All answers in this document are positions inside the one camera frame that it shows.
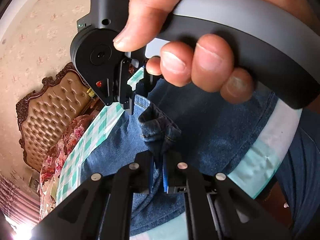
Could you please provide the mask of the right hand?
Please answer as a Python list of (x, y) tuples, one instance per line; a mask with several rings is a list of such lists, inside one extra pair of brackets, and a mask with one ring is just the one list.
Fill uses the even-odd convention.
[[(307, 0), (265, 0), (319, 32), (319, 19)], [(129, 18), (124, 29), (114, 39), (119, 51), (135, 51), (149, 43), (160, 31), (169, 12), (179, 0), (130, 0)], [(163, 76), (177, 87), (195, 84), (206, 92), (219, 92), (230, 103), (249, 100), (254, 82), (244, 69), (234, 66), (230, 46), (221, 37), (206, 34), (195, 48), (182, 42), (170, 42), (162, 47), (160, 55), (149, 59), (149, 74)]]

